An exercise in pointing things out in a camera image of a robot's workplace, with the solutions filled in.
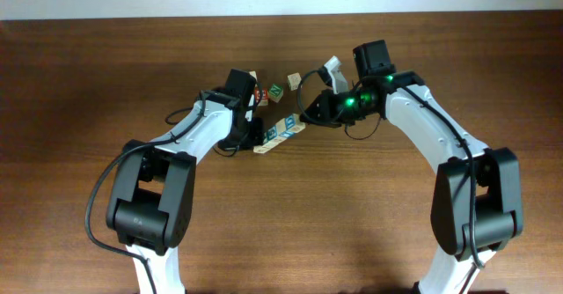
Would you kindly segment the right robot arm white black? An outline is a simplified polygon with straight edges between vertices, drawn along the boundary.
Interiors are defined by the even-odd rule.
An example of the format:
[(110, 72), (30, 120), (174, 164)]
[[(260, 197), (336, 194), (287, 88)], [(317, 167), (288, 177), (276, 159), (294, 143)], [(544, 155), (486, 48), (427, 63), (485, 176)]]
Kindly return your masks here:
[(438, 244), (414, 293), (466, 293), (479, 272), (523, 232), (520, 166), (508, 148), (492, 149), (461, 127), (422, 77), (398, 71), (384, 40), (353, 50), (359, 80), (349, 85), (332, 57), (315, 74), (326, 88), (301, 121), (348, 128), (377, 114), (401, 130), (435, 172), (430, 222)]

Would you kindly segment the green V wooden block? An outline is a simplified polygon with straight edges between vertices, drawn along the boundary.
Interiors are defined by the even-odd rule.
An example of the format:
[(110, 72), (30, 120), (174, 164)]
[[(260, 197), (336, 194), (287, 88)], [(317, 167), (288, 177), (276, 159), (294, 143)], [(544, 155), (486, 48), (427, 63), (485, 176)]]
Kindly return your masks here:
[(275, 134), (265, 133), (264, 134), (264, 142), (262, 144), (263, 147), (270, 148), (272, 146), (271, 142), (275, 139)]

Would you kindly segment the wooden block number 2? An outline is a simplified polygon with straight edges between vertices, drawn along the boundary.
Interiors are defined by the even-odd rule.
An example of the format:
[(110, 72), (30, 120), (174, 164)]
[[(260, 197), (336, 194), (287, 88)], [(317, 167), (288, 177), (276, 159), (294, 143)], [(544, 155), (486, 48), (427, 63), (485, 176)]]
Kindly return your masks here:
[(253, 147), (253, 152), (258, 154), (265, 154), (266, 152), (272, 150), (276, 146), (275, 143), (264, 143), (262, 145), (257, 145)]

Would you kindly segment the blue D wooden block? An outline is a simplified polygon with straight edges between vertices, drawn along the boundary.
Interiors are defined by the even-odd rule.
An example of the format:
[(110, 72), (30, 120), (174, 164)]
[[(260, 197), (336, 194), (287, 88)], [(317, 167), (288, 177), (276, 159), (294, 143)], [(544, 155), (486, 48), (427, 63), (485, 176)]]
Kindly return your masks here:
[(290, 114), (285, 118), (285, 127), (288, 132), (299, 133), (306, 128), (306, 124), (300, 120), (298, 114)]

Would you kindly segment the blue 5 wooden block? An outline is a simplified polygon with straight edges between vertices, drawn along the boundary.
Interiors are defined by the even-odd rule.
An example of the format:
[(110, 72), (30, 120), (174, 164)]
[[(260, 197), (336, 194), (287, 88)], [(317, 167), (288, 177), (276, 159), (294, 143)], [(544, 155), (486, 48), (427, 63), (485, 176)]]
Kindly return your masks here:
[(278, 144), (283, 142), (285, 140), (285, 138), (282, 136), (282, 133), (284, 131), (284, 128), (278, 128), (276, 125), (274, 125), (266, 132), (267, 143)]

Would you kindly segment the wooden block blue side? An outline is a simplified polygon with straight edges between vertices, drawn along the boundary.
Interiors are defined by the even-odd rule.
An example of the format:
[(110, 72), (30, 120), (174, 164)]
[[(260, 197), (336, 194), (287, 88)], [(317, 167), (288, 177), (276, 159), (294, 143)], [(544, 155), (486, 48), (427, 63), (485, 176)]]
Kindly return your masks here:
[(284, 138), (291, 138), (295, 131), (291, 129), (296, 125), (293, 118), (284, 118), (275, 124), (276, 135)]

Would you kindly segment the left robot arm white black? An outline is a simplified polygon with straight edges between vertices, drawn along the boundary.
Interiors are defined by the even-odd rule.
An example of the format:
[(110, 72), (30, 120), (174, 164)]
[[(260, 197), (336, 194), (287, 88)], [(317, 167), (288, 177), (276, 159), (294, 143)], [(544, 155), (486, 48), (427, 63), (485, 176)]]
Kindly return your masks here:
[(258, 82), (233, 69), (223, 87), (201, 92), (187, 116), (150, 142), (122, 149), (106, 224), (134, 257), (142, 293), (183, 293), (178, 246), (190, 223), (196, 166), (215, 147), (250, 150), (262, 139), (253, 113)]

